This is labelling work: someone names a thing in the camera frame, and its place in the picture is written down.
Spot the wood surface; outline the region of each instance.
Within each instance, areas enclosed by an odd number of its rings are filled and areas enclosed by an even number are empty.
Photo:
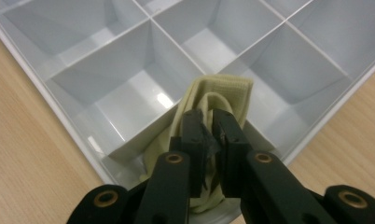
[[[289,168],[320,194],[346,184],[375,197],[375,75]],[[65,223],[82,197],[101,184],[0,41],[0,223]]]

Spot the storage tray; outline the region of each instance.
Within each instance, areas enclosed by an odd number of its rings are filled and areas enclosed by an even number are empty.
[[[291,162],[375,70],[375,0],[0,0],[0,37],[103,181],[130,189],[208,74],[255,81],[244,131]]]

